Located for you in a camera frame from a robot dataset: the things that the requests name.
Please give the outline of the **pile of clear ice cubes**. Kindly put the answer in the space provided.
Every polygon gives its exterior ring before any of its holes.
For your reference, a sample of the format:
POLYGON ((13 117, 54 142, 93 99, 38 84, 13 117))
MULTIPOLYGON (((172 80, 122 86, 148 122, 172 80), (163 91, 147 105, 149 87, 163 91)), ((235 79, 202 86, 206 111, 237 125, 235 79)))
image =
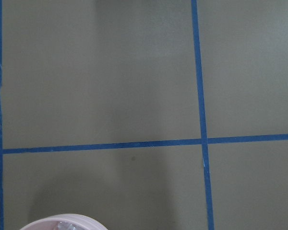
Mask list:
POLYGON ((69 223, 69 222, 63 222, 59 221, 56 226, 53 228, 53 230, 82 230, 83 228, 69 223))

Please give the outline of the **pink bowl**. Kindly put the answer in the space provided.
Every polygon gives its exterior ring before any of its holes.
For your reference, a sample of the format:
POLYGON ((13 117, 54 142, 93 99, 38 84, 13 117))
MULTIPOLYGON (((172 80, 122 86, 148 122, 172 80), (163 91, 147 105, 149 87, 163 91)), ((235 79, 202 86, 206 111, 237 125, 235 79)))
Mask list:
POLYGON ((31 222, 21 230, 106 230, 93 218, 80 214, 60 214, 31 222))

